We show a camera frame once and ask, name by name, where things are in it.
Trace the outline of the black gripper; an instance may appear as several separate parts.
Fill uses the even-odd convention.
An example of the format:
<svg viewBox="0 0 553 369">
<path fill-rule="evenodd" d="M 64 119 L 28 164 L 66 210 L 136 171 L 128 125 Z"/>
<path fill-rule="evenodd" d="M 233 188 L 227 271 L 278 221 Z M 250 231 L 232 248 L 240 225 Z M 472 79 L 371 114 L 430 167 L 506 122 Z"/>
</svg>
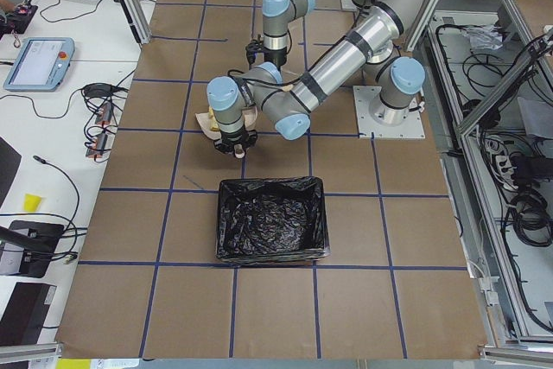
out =
<svg viewBox="0 0 553 369">
<path fill-rule="evenodd" d="M 257 141 L 256 130 L 239 130 L 233 133 L 221 132 L 221 138 L 213 142 L 214 148 L 228 155 L 244 155 Z"/>
<path fill-rule="evenodd" d="M 289 43 L 287 38 L 257 38 L 245 46 L 245 57 L 251 67 L 257 55 L 264 56 L 264 62 L 270 62 L 280 69 L 287 62 Z"/>
</svg>

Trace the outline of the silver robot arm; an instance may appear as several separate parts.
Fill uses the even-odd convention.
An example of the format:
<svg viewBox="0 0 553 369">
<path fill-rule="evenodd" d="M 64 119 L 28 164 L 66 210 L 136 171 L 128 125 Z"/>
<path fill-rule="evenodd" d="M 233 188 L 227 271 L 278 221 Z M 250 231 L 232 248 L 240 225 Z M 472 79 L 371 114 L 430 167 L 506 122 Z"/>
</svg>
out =
<svg viewBox="0 0 553 369">
<path fill-rule="evenodd" d="M 282 67 L 287 62 L 291 35 L 289 25 L 311 13 L 316 0 L 261 0 L 263 27 L 262 33 L 245 47 L 249 65 L 253 65 L 258 55 L 264 61 Z"/>
<path fill-rule="evenodd" d="M 257 141 L 245 125 L 244 110 L 257 107 L 287 140 L 310 127 L 310 113 L 364 65 L 388 60 L 392 43 L 415 21 L 423 0 L 352 0 L 359 16 L 319 60 L 286 90 L 280 73 L 288 51 L 289 24 L 315 8 L 315 0 L 262 0 L 264 63 L 242 74 L 212 79 L 207 101 L 220 137 L 216 150 L 237 158 Z"/>
</svg>

